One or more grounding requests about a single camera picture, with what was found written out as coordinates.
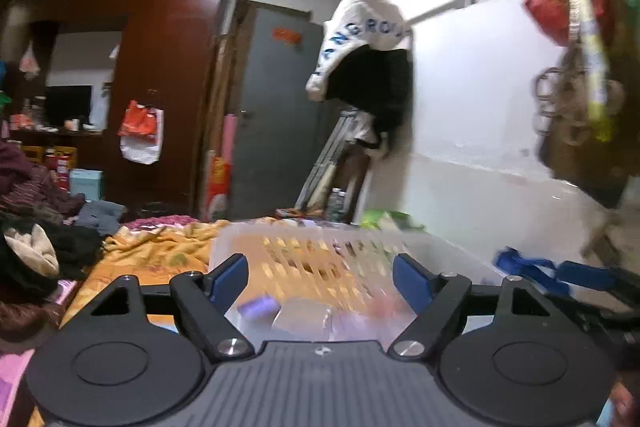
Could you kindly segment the person hand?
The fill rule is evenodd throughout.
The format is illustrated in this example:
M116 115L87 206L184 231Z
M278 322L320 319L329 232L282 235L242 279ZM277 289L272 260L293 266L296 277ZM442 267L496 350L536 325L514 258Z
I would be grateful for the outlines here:
M610 394L611 427L639 426L639 378L625 378L616 383Z

